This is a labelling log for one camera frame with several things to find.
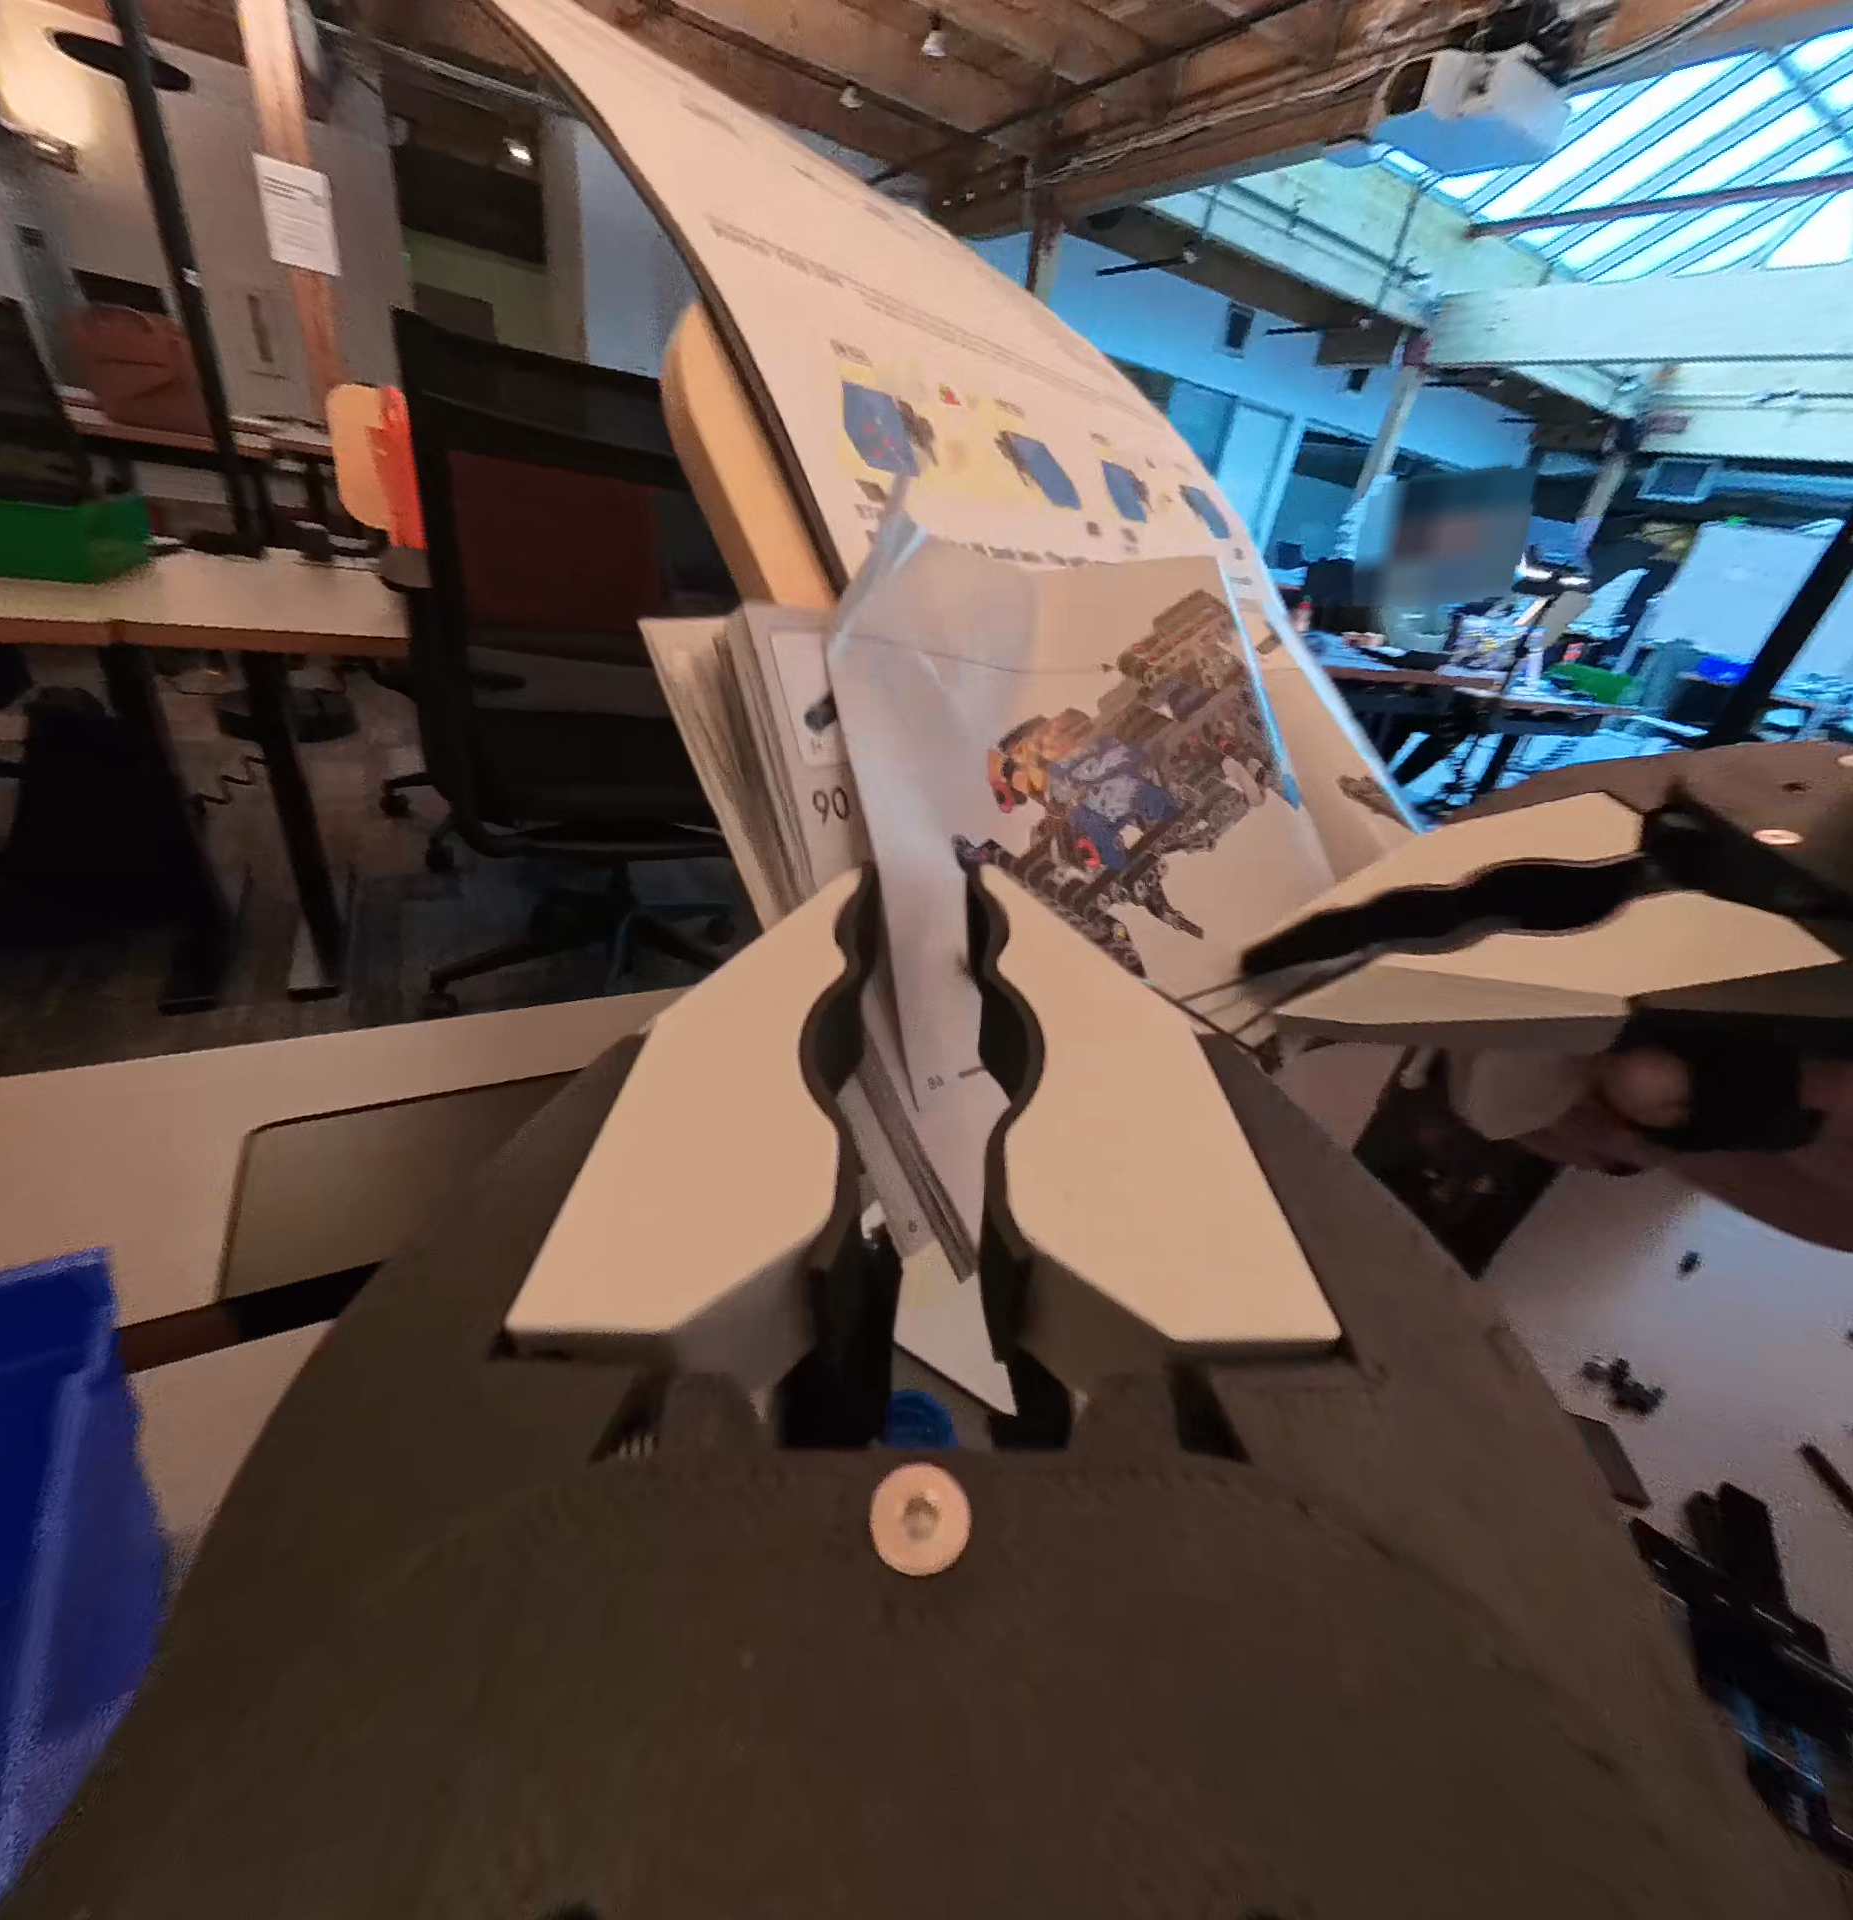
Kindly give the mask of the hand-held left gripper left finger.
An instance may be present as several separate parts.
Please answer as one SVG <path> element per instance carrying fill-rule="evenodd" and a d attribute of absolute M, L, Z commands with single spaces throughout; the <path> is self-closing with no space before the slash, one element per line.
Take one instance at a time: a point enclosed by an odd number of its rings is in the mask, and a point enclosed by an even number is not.
<path fill-rule="evenodd" d="M 879 880 L 853 868 L 611 1055 L 617 1088 L 503 1317 L 532 1359 L 709 1376 L 799 1448 L 884 1436 L 899 1253 L 843 1111 Z"/>

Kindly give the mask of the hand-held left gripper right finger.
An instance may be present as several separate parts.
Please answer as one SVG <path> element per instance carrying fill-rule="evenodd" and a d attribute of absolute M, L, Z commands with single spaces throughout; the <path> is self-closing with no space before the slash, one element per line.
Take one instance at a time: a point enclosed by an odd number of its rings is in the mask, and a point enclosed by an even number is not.
<path fill-rule="evenodd" d="M 1149 1380 L 1206 1425 L 1212 1365 L 1316 1361 L 1344 1326 L 1196 1024 L 998 868 L 965 882 L 983 1147 L 977 1277 L 1013 1410 L 1062 1448 L 1081 1404 Z"/>

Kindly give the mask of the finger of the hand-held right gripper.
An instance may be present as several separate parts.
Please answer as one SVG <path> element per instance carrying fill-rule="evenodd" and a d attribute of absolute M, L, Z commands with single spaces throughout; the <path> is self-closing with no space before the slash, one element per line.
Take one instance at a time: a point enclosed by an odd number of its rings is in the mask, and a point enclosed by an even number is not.
<path fill-rule="evenodd" d="M 1695 893 L 1647 895 L 1582 931 L 1499 931 L 1387 954 L 1270 1010 L 1301 1037 L 1587 1055 L 1647 995 L 1815 973 L 1839 954 L 1791 919 Z"/>
<path fill-rule="evenodd" d="M 1495 933 L 1576 933 L 1638 892 L 1644 817 L 1578 793 L 1421 832 L 1256 941 L 1243 969 L 1447 954 Z"/>

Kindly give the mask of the instruction book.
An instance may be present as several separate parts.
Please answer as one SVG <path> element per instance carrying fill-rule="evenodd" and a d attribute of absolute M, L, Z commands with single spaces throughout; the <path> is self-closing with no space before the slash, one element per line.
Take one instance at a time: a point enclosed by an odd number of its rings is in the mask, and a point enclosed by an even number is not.
<path fill-rule="evenodd" d="M 1163 410 L 980 252 L 582 5 L 490 5 L 654 213 L 828 592 L 748 612 L 806 874 L 879 869 L 866 1101 L 939 1245 L 924 1365 L 1007 1406 L 977 1301 L 964 888 L 997 868 L 1115 966 L 1241 1035 L 1241 951 L 1413 832 Z"/>

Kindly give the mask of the black blue toy car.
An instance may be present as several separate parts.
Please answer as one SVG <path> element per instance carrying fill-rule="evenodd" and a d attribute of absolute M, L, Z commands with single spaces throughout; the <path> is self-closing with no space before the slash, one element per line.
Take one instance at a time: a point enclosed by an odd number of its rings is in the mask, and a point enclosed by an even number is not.
<path fill-rule="evenodd" d="M 1633 1547 L 1680 1609 L 1702 1694 L 1728 1722 L 1763 1807 L 1853 1874 L 1853 1678 L 1794 1607 L 1763 1501 L 1723 1483 L 1684 1515 L 1695 1544 L 1634 1515 Z"/>

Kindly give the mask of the light grey desk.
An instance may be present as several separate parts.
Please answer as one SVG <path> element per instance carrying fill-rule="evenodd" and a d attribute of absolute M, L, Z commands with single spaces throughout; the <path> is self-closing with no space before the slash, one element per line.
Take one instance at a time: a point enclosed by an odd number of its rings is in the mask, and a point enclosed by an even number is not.
<path fill-rule="evenodd" d="M 1684 1502 L 1731 1483 L 1765 1502 L 1794 1604 L 1853 1675 L 1853 1522 L 1802 1465 L 1853 1481 L 1853 1256 L 1783 1235 L 1659 1173 L 1559 1173 L 1485 1274 L 1559 1402 L 1610 1425 L 1688 1538 Z M 1622 1355 L 1667 1389 L 1638 1419 L 1582 1380 Z"/>

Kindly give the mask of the grey office desk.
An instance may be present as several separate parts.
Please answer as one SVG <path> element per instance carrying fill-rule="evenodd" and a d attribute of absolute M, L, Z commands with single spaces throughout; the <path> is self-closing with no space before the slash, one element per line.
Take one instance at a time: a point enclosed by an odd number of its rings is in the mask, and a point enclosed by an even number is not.
<path fill-rule="evenodd" d="M 181 550 L 100 584 L 0 578 L 0 644 L 65 646 L 97 657 L 105 702 L 149 768 L 153 817 L 172 845 L 179 919 L 163 1012 L 217 1003 L 236 958 L 243 901 L 230 898 L 203 841 L 153 686 L 161 648 L 236 661 L 246 717 L 286 853 L 296 936 L 286 991 L 333 997 L 344 986 L 350 905 L 322 845 L 311 783 L 288 719 L 288 659 L 404 659 L 409 618 L 375 567 L 329 564 L 286 550 L 213 555 Z"/>

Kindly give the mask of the person's right hand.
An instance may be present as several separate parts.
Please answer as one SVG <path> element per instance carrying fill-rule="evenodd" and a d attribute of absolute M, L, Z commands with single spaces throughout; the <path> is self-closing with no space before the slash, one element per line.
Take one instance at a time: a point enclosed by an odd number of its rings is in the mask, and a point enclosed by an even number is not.
<path fill-rule="evenodd" d="M 1800 1098 L 1819 1133 L 1775 1154 L 1682 1154 L 1655 1129 L 1690 1117 L 1690 1070 L 1677 1055 L 1634 1048 L 1587 1061 L 1582 1096 L 1518 1144 L 1538 1158 L 1610 1177 L 1660 1172 L 1778 1233 L 1853 1253 L 1853 1060 L 1805 1061 Z"/>

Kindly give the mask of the black office chair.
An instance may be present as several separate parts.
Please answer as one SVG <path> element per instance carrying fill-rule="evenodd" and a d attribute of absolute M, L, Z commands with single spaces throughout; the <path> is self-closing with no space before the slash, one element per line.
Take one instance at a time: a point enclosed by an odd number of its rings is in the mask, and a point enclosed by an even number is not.
<path fill-rule="evenodd" d="M 441 964 L 459 985 L 602 947 L 707 970 L 737 941 L 727 895 L 649 898 L 635 874 L 725 843 L 661 690 L 643 624 L 739 592 L 650 372 L 514 349 L 393 315 L 425 580 L 406 586 L 406 668 L 446 827 L 538 875 L 524 927 Z"/>

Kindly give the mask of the blue storage bin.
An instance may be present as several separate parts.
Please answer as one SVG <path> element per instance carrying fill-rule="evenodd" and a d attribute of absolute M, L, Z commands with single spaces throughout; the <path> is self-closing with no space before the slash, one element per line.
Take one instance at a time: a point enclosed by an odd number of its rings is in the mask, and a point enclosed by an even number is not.
<path fill-rule="evenodd" d="M 151 1659 L 167 1541 L 100 1250 L 0 1271 L 0 1899 Z"/>

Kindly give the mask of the orange chair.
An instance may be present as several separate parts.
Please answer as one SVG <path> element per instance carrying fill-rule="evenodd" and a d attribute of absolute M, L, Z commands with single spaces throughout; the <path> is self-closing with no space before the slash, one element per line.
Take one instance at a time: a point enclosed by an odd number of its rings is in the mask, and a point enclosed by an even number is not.
<path fill-rule="evenodd" d="M 341 381 L 324 398 L 324 423 L 344 511 L 406 551 L 427 548 L 409 413 L 399 387 Z"/>

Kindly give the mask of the green storage bin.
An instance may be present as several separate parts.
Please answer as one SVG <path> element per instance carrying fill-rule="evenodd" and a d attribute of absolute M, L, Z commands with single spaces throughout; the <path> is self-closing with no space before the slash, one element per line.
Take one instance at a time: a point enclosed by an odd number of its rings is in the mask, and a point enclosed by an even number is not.
<path fill-rule="evenodd" d="M 0 580 L 110 583 L 149 558 L 145 499 L 135 493 L 39 504 L 0 497 Z"/>

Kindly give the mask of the white paper sheet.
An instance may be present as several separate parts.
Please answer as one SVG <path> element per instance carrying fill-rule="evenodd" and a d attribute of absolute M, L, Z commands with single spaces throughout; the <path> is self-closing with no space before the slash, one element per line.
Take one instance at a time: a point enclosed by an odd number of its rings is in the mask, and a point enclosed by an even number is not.
<path fill-rule="evenodd" d="M 268 258 L 288 272 L 339 275 L 338 226 L 330 180 L 322 170 L 256 153 Z"/>

